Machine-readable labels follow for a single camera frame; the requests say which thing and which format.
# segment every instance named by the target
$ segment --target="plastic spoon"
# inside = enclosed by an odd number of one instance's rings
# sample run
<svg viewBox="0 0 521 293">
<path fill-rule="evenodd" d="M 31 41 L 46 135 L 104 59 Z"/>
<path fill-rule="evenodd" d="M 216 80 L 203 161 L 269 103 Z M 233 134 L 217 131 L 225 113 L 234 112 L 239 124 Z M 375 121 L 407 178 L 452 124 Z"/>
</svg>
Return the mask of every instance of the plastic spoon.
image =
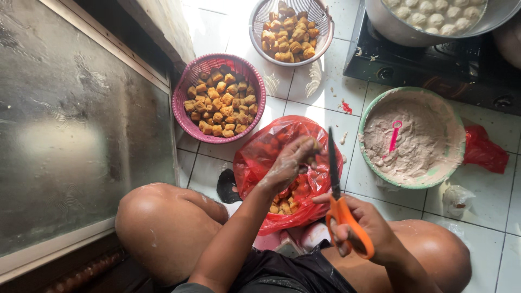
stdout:
<svg viewBox="0 0 521 293">
<path fill-rule="evenodd" d="M 398 130 L 400 129 L 400 127 L 402 127 L 402 122 L 400 120 L 396 120 L 392 123 L 392 128 L 394 128 L 394 131 L 392 133 L 391 145 L 389 146 L 389 154 L 395 149 L 394 146 L 396 145 L 396 138 L 398 137 Z"/>
</svg>

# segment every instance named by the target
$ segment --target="black gas stove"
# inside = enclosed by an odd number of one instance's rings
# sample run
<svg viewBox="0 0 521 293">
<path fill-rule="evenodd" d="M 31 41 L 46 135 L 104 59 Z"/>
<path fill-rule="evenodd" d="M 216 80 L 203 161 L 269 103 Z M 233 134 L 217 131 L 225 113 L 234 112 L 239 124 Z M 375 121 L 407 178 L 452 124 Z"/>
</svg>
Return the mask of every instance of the black gas stove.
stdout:
<svg viewBox="0 0 521 293">
<path fill-rule="evenodd" d="M 490 33 L 432 47 L 385 39 L 358 8 L 344 75 L 392 87 L 421 87 L 454 101 L 521 116 L 521 70 Z"/>
</svg>

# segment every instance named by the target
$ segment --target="green bowl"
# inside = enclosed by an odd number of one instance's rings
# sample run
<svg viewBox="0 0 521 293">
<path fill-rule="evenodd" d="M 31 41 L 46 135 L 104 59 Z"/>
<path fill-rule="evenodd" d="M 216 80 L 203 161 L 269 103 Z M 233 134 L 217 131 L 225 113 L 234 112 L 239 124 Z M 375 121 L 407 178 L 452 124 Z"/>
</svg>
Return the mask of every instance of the green bowl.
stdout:
<svg viewBox="0 0 521 293">
<path fill-rule="evenodd" d="M 457 123 L 457 126 L 456 126 L 457 129 L 455 130 L 457 135 L 454 137 L 452 142 L 454 142 L 454 145 L 459 145 L 458 148 L 449 146 L 445 155 L 448 156 L 449 153 L 455 152 L 455 158 L 460 158 L 461 162 L 462 162 L 463 155 L 465 154 L 465 129 L 463 127 L 463 122 L 461 121 L 460 116 L 454 111 L 452 106 L 449 103 L 447 103 L 447 101 L 444 98 L 442 98 L 438 94 L 436 94 L 432 91 L 426 90 L 426 89 L 417 88 L 417 87 L 401 87 L 401 88 L 395 88 L 395 89 L 389 90 L 389 91 L 379 95 L 378 97 L 376 97 L 376 99 L 374 99 L 374 101 L 372 101 L 369 104 L 367 109 L 364 111 L 364 114 L 362 115 L 362 120 L 358 127 L 358 136 L 364 134 L 365 121 L 366 121 L 367 117 L 369 116 L 369 114 L 371 113 L 373 108 L 382 101 L 382 99 L 385 99 L 385 98 L 389 99 L 393 96 L 396 96 L 397 94 L 404 93 L 404 92 L 418 92 L 418 93 L 423 92 L 422 94 L 428 94 L 431 98 L 439 99 L 442 102 L 442 106 L 444 106 L 443 111 L 445 112 L 447 118 L 452 121 L 455 121 Z M 399 182 L 392 180 L 392 178 L 390 178 L 386 174 L 380 172 L 378 167 L 376 167 L 371 162 L 371 160 L 368 158 L 366 151 L 365 151 L 364 142 L 359 140 L 358 143 L 360 145 L 360 150 L 362 152 L 362 156 L 364 157 L 365 162 L 371 168 L 371 170 L 373 170 L 376 173 L 376 175 L 378 175 L 378 177 L 382 178 L 384 181 L 386 181 L 392 185 L 401 187 L 401 188 L 406 188 L 406 189 L 430 188 L 430 187 L 436 186 L 436 185 L 442 183 L 443 181 L 447 180 L 454 173 L 454 171 L 456 171 L 456 168 L 451 168 L 447 172 L 445 172 L 445 174 L 438 174 L 438 172 L 441 172 L 440 168 L 433 167 L 429 171 L 427 171 L 427 174 L 417 177 L 416 182 L 399 183 Z"/>
</svg>

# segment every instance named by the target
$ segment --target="red plastic bag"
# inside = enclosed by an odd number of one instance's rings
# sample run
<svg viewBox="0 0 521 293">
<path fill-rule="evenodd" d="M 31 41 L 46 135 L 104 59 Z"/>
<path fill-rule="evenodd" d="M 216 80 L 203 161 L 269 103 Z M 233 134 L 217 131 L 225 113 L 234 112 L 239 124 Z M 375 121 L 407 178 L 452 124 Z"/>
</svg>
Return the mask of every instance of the red plastic bag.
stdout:
<svg viewBox="0 0 521 293">
<path fill-rule="evenodd" d="M 508 154 L 499 145 L 489 140 L 487 131 L 481 125 L 466 126 L 467 144 L 463 164 L 478 164 L 488 171 L 503 174 L 508 162 Z"/>
<path fill-rule="evenodd" d="M 235 153 L 233 172 L 237 190 L 242 199 L 246 198 L 257 183 L 268 173 L 286 144 L 301 135 L 314 137 L 322 147 L 328 149 L 328 134 L 316 122 L 303 116 L 284 116 L 275 119 L 270 125 L 259 130 Z M 342 154 L 336 147 L 339 176 L 342 176 Z M 327 155 L 317 156 L 317 169 L 309 168 L 306 174 L 300 174 L 293 201 L 300 204 L 292 215 L 268 213 L 259 235 L 268 235 L 275 231 L 312 223 L 326 215 L 329 204 L 313 204 L 311 198 L 324 194 L 331 189 L 329 179 L 329 159 Z"/>
</svg>

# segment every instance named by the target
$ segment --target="scissors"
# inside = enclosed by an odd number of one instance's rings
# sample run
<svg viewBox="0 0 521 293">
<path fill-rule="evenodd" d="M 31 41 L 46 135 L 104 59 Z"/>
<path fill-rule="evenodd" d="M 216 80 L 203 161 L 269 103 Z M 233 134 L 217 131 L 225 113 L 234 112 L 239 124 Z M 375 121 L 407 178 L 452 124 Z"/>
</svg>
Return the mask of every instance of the scissors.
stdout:
<svg viewBox="0 0 521 293">
<path fill-rule="evenodd" d="M 338 178 L 337 165 L 337 154 L 335 150 L 335 144 L 333 141 L 333 131 L 329 127 L 329 176 L 331 177 L 331 186 L 333 192 L 331 194 L 331 208 L 326 214 L 326 225 L 329 229 L 329 235 L 333 239 L 333 232 L 331 231 L 331 218 L 337 221 L 337 224 L 348 224 L 353 232 L 358 236 L 360 241 L 364 244 L 365 253 L 355 249 L 355 252 L 363 259 L 370 259 L 375 255 L 375 247 L 369 235 L 364 231 L 360 224 L 353 218 L 353 215 L 349 211 L 348 204 L 345 202 L 345 198 L 340 196 L 340 180 Z M 351 253 L 353 245 L 349 240 L 345 243 L 348 246 L 348 254 Z"/>
</svg>

